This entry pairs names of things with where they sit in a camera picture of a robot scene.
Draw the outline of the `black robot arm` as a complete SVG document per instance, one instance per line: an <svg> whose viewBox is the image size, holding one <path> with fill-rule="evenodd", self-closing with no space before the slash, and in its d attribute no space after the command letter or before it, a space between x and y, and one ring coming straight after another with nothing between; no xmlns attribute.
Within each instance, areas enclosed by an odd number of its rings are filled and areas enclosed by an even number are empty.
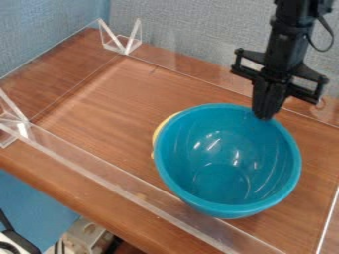
<svg viewBox="0 0 339 254"><path fill-rule="evenodd" d="M273 0L275 13L269 19L271 31L263 53L237 48L232 73L252 82L252 111L260 120L268 120L279 111L288 96L316 104L326 75L304 63L308 46L327 52L335 41L334 31L324 19L332 11L335 0ZM315 21L319 21L331 36L326 49L319 49L312 40Z"/></svg>

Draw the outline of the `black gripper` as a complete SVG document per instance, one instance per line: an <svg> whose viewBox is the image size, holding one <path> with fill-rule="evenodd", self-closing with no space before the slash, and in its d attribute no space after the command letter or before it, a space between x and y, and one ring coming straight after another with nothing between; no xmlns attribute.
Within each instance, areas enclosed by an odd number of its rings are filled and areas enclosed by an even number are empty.
<svg viewBox="0 0 339 254"><path fill-rule="evenodd" d="M271 119L288 96L317 103L328 78L304 63L308 45L308 34L272 32L263 52L235 50L232 73L252 82L257 118Z"/></svg>

